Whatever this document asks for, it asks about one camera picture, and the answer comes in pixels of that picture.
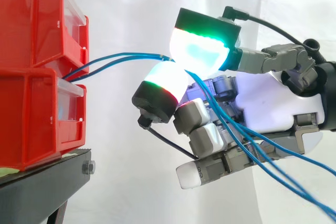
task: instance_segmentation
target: black cable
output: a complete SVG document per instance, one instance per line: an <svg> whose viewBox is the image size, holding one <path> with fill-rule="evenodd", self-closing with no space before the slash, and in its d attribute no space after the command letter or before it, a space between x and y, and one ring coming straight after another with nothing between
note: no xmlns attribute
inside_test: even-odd
<svg viewBox="0 0 336 224"><path fill-rule="evenodd" d="M198 157L194 156L193 154L191 154L190 152L186 151L184 148L178 146L177 144L173 143L172 141L166 139L163 135L159 134L154 129L149 128L148 131L150 133L152 133L154 136L156 136L158 139L160 139L161 141L163 141L164 143L166 143L166 144L170 145L171 147L177 149L178 151L182 152L183 154L187 155L188 157L192 158L193 160L197 160L198 159Z"/></svg>
<svg viewBox="0 0 336 224"><path fill-rule="evenodd" d="M279 27L271 24L270 22L267 22L265 20L262 20L260 18L254 17L254 16L248 16L247 18L248 20L251 20L253 22L259 23L263 26L266 26L274 31L276 31L277 33L283 35L285 38L289 39L290 41L292 41L294 44L296 45L300 45L303 46L305 48L305 50L307 51L308 55L311 56L316 64L321 64L321 63L325 63L326 59L322 56L322 54L319 52L320 46L318 45L318 48L312 48L309 47L308 45L306 45L306 43L301 43L299 40L295 39L293 36L291 36L289 33L285 32L284 30L280 29Z"/></svg>

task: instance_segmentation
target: cable connector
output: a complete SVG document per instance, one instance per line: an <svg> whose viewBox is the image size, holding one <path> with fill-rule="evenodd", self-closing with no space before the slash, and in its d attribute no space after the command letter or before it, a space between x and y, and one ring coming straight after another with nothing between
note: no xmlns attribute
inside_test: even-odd
<svg viewBox="0 0 336 224"><path fill-rule="evenodd" d="M138 124L140 127L142 127L144 130L148 130L151 125L152 125L152 120L146 118L144 115L140 115L139 119L138 119Z"/></svg>
<svg viewBox="0 0 336 224"><path fill-rule="evenodd" d="M242 10L234 9L231 6L226 6L222 17L235 21L235 19L248 20L250 15L249 13L244 12Z"/></svg>

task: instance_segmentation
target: red storage bin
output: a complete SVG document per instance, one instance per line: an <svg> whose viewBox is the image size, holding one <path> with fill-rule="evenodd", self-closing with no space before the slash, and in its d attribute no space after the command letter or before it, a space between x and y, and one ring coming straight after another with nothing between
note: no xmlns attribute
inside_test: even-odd
<svg viewBox="0 0 336 224"><path fill-rule="evenodd" d="M88 23L73 0L0 0L0 67L63 77L89 61Z"/></svg>
<svg viewBox="0 0 336 224"><path fill-rule="evenodd" d="M26 170L85 143L86 88L52 69L0 68L0 167Z"/></svg>

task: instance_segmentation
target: white backdrop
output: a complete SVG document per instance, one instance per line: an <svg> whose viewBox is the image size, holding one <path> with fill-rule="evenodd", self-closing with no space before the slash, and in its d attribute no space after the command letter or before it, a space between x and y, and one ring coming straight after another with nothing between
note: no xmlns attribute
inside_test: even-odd
<svg viewBox="0 0 336 224"><path fill-rule="evenodd" d="M307 36L334 39L331 26L328 30L320 28L327 19L318 15L311 17L309 6L297 5L294 8L298 0L75 1L90 19L91 60L123 51L169 55L170 35L180 7L215 17L222 14L226 5L247 10L253 15L259 15L261 10L263 18L281 25L298 35L299 39ZM325 8L321 0L316 1ZM258 26L244 23L242 46L261 48L284 42L273 33L260 29L257 45L257 34ZM85 147L92 148L97 169L91 181L69 200L65 224L302 223L299 221L301 215L306 216L305 223L322 223L316 222L324 218L318 210L311 210L313 207L273 183L258 168L246 169L201 188L181 190L175 169L189 159L142 130L136 121L139 112L131 104L134 91L155 64L153 61L127 62L82 82L88 88ZM154 128L189 148L187 138L178 136L172 124L154 125ZM318 146L317 154L312 153L313 157L332 166L329 163L332 158L323 159L324 154L332 156L332 152L323 152L325 145L322 150L321 146ZM299 173L298 170L313 170L296 160L290 167L289 162L286 160L281 165L289 168L291 174ZM321 179L325 178L325 183L312 174L306 176L303 171L299 174L301 181L312 179L311 184L305 183L312 189L323 182L323 190L318 195L334 203L332 195L328 195L332 178L319 170L313 171Z"/></svg>

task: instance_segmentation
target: small screw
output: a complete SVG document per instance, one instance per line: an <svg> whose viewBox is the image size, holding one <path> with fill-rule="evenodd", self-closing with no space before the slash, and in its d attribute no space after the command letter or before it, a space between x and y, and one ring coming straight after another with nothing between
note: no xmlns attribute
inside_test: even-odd
<svg viewBox="0 0 336 224"><path fill-rule="evenodd" d="M94 174L96 170L96 163L95 161L85 161L82 165L82 173L86 175Z"/></svg>

